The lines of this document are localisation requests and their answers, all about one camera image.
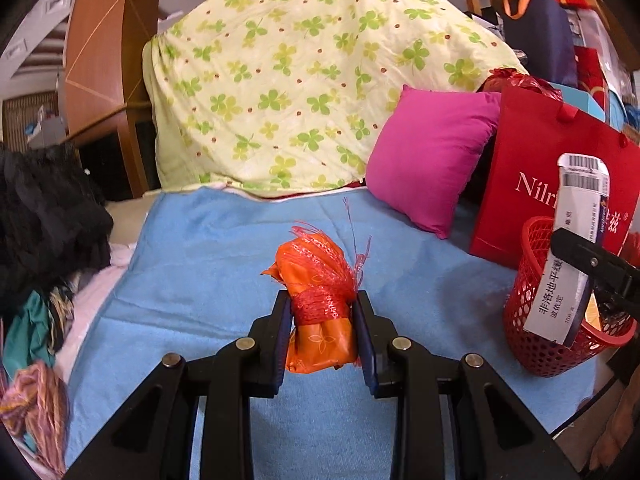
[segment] red mesh basket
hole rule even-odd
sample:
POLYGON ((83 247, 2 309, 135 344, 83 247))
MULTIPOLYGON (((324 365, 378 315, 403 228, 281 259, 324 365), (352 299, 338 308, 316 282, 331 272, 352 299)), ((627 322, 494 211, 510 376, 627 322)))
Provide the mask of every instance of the red mesh basket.
POLYGON ((542 216, 533 217, 524 224, 522 259, 502 316, 511 351, 529 372, 541 377, 561 374, 605 348, 623 346, 636 331, 636 321, 629 316, 605 324, 602 332, 582 320, 575 342, 569 349, 523 330, 542 277, 553 224, 552 218, 542 216))

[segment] silver screw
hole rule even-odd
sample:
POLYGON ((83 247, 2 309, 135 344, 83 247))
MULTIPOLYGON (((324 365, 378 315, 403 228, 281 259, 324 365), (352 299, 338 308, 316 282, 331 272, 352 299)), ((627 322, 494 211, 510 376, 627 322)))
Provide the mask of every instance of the silver screw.
POLYGON ((473 368, 479 368, 484 364, 484 359, 478 354, 467 354, 465 356, 465 362, 473 368))
POLYGON ((249 350, 255 346, 255 341, 251 337, 241 337, 236 341, 236 348, 239 350, 249 350))
POLYGON ((164 354, 162 357, 162 364, 167 368, 175 368, 180 364, 182 360, 182 356, 175 352, 169 352, 168 354, 164 354))
POLYGON ((411 348, 411 340, 405 337, 396 337, 391 344, 398 350, 408 350, 411 348))

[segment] pink pillow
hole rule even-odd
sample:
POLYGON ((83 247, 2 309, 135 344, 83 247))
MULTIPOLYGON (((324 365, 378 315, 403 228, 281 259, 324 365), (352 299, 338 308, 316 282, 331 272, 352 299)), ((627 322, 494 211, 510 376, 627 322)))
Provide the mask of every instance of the pink pillow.
POLYGON ((497 92, 402 87, 367 165, 367 187, 419 228, 447 238, 458 197, 494 134, 497 92))

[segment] green fabric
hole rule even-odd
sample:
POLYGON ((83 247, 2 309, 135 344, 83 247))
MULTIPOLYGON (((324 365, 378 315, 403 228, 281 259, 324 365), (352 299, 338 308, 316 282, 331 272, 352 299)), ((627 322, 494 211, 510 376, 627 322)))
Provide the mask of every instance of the green fabric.
POLYGON ((49 309, 37 292, 32 292, 19 314, 14 317, 4 342, 2 364, 10 380, 15 373, 42 359, 53 367, 56 358, 47 350, 49 309))
POLYGON ((447 0, 207 0, 143 52, 162 187, 343 186, 403 84, 473 92, 496 67, 524 72, 447 0))

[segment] blue blanket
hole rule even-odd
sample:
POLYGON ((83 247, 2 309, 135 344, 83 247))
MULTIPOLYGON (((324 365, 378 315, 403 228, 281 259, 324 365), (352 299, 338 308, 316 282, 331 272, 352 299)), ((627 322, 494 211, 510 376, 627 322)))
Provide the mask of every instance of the blue blanket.
MULTIPOLYGON (((69 384, 67 465, 162 355, 210 355, 271 311, 279 285, 260 272, 291 239, 296 220, 324 230, 353 263, 345 196, 359 250, 372 236, 362 288, 399 333, 434 354, 481 353, 548 430, 591 395, 593 361, 542 379, 514 359, 501 321, 514 272, 465 253, 471 209, 459 206, 451 238, 438 240, 366 189, 283 203, 201 189, 158 198, 129 270, 86 338, 69 384)), ((351 366, 286 373, 275 399, 252 400, 255 477, 388 479, 395 408, 392 400, 374 400, 351 366)), ((199 437, 196 430, 192 478, 199 437)))

